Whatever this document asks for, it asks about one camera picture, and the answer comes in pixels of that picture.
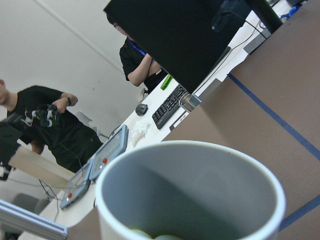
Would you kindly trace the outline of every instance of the black t-shirt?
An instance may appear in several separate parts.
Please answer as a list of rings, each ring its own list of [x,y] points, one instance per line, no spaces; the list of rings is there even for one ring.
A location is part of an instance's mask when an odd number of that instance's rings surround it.
[[[142,55],[128,42],[127,38],[124,42],[124,45],[120,48],[122,68],[124,71],[125,79],[127,81],[129,81],[128,75],[140,65],[144,57],[144,55]],[[144,85],[148,88],[148,92],[151,93],[153,89],[155,89],[156,86],[166,77],[166,75],[167,72],[162,69],[158,74],[148,76],[143,82]]]
[[[17,113],[26,119],[25,111],[43,109],[58,100],[62,93],[43,86],[31,86],[18,92],[15,109],[8,111],[7,115]],[[20,139],[26,144],[35,140],[47,145],[56,162],[72,172],[79,170],[102,145],[95,131],[84,126],[68,110],[60,114],[59,126],[41,127],[34,122],[32,126],[26,126]]]

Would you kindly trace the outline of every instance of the lanyard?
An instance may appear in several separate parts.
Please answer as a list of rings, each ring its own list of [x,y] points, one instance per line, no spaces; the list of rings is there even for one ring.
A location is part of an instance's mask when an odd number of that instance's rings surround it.
[[[128,43],[135,49],[137,50],[139,53],[141,53],[143,56],[146,55],[146,53],[144,51],[142,51],[138,46],[136,46],[129,38],[127,39]]]

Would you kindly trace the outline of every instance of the black monitor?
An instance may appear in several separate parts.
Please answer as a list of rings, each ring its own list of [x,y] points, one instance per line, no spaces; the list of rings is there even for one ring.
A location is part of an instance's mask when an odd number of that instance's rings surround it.
[[[111,0],[104,11],[192,93],[251,9],[264,4],[269,7],[264,0]],[[232,13],[222,15],[223,8]]]

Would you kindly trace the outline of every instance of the green object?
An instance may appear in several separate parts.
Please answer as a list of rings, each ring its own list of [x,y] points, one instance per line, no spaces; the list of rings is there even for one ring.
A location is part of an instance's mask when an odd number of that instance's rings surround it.
[[[170,74],[168,74],[168,76],[166,76],[166,78],[165,78],[165,80],[164,80],[164,82],[162,83],[162,85],[161,85],[161,89],[162,90],[165,90],[167,87],[168,87],[168,85],[169,85],[169,83],[171,82],[171,80],[172,80],[172,76],[170,75]]]
[[[183,239],[173,235],[161,235],[161,236],[157,236],[154,240],[183,240]]]
[[[146,233],[146,232],[144,232],[144,231],[142,231],[140,229],[134,228],[134,229],[131,229],[131,230],[134,231],[135,233],[141,235],[141,236],[144,236],[144,237],[147,237],[149,239],[152,239],[152,237],[148,233]]]

